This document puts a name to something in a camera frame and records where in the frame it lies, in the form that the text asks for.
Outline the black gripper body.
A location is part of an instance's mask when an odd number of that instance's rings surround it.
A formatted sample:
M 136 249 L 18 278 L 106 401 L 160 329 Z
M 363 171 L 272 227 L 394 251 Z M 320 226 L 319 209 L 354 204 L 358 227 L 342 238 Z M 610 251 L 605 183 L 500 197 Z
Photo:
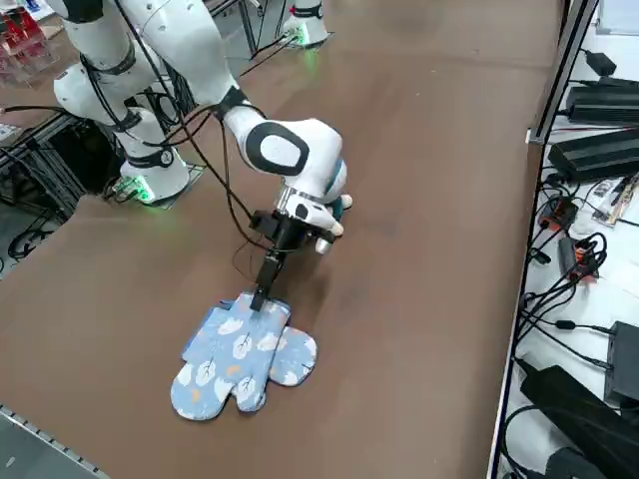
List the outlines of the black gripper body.
M 275 252 L 294 251 L 306 237 L 306 230 L 301 222 L 280 212 L 255 212 L 252 229 L 268 240 Z

